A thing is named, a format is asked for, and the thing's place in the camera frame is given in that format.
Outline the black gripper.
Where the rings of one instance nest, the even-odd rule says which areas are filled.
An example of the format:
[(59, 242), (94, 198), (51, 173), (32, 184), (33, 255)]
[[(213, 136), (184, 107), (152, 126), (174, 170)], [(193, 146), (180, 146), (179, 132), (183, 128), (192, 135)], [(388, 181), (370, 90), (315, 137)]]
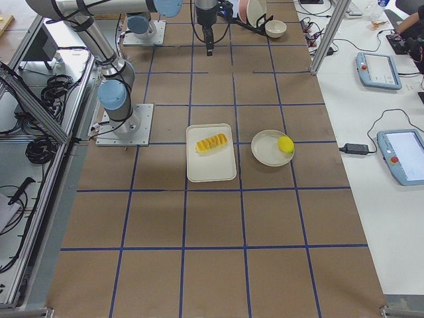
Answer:
[(217, 22), (218, 10), (217, 0), (195, 0), (196, 19), (197, 23), (202, 27), (207, 56), (213, 55), (213, 25)]

